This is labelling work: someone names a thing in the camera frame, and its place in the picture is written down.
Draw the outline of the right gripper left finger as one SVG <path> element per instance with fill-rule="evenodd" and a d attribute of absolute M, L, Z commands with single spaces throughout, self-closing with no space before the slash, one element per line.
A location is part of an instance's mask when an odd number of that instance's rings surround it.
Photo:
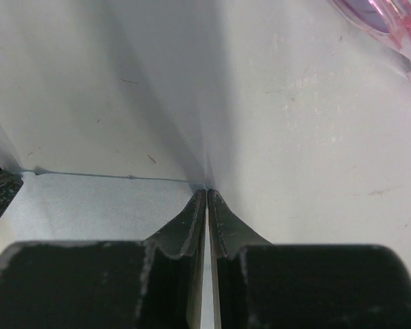
<path fill-rule="evenodd" d="M 0 255 L 0 328 L 198 328 L 206 192 L 143 241 L 24 241 Z"/>

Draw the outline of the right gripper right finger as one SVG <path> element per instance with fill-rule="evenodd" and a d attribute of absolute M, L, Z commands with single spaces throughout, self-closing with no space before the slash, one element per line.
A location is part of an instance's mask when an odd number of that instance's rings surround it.
<path fill-rule="evenodd" d="M 411 328 L 411 277 L 381 245 L 277 245 L 208 191 L 217 328 Z"/>

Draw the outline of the light blue cleaning cloth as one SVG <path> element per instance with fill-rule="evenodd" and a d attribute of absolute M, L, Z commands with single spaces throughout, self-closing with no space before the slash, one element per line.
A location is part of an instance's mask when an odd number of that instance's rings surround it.
<path fill-rule="evenodd" d="M 14 234 L 7 247 L 24 241 L 143 241 L 196 191 L 206 192 L 201 184 L 170 180 L 59 173 L 23 173 L 21 179 L 5 212 Z"/>

